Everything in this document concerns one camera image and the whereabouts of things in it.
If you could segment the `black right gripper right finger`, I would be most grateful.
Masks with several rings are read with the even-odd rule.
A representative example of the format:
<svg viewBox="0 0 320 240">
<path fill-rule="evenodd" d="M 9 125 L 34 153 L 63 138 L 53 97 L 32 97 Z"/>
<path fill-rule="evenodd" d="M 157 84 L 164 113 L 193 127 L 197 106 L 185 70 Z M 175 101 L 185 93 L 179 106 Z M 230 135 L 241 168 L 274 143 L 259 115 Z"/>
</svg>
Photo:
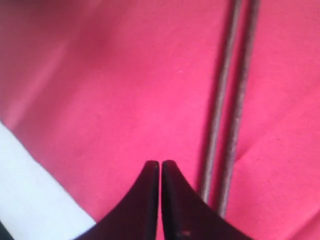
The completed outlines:
<svg viewBox="0 0 320 240">
<path fill-rule="evenodd" d="M 193 190 L 177 164 L 161 165 L 161 215 L 166 240 L 249 240 Z"/>
</svg>

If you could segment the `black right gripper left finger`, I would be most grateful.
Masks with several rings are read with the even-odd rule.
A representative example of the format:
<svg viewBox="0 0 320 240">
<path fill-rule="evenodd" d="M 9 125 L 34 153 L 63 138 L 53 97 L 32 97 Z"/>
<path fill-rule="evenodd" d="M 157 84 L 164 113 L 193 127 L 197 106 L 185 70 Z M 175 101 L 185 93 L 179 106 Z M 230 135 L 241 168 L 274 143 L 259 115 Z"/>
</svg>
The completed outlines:
<svg viewBox="0 0 320 240">
<path fill-rule="evenodd" d="M 157 161 L 147 161 L 122 200 L 78 240 L 154 240 L 159 209 Z"/>
</svg>

